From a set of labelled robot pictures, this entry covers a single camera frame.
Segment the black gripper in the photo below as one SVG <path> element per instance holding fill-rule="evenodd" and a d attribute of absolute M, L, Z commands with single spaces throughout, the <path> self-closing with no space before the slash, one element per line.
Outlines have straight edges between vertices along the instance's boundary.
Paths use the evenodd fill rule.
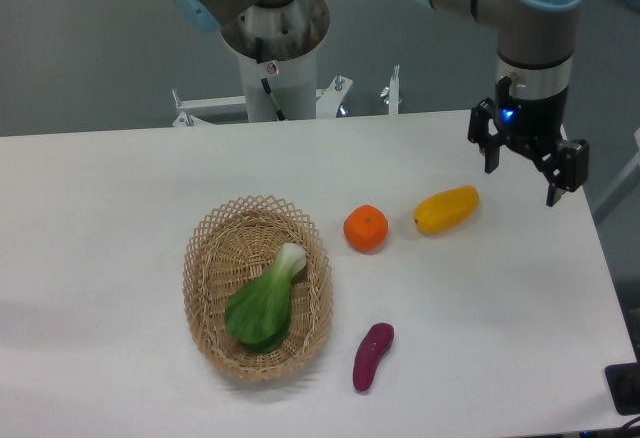
<path fill-rule="evenodd" d="M 553 207 L 588 179 L 589 142 L 561 138 L 567 87 L 550 97 L 523 99 L 511 95 L 514 85 L 514 75 L 502 77 L 496 83 L 496 105 L 485 98 L 471 109 L 467 138 L 478 146 L 487 174 L 499 166 L 502 146 L 539 164 L 548 182 L 546 205 Z M 493 122 L 495 133 L 489 129 Z"/>

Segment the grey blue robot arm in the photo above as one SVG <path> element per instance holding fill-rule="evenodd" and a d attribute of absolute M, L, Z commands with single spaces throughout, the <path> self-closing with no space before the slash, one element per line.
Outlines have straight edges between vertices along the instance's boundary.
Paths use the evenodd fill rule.
<path fill-rule="evenodd" d="M 562 136 L 582 0 L 414 0 L 494 28 L 495 92 L 471 111 L 470 142 L 487 171 L 502 148 L 548 182 L 546 203 L 587 179 L 589 146 Z M 237 56 L 253 122 L 333 117 L 347 85 L 316 90 L 315 58 L 330 15 L 324 0 L 173 0 L 193 28 L 220 34 Z"/>

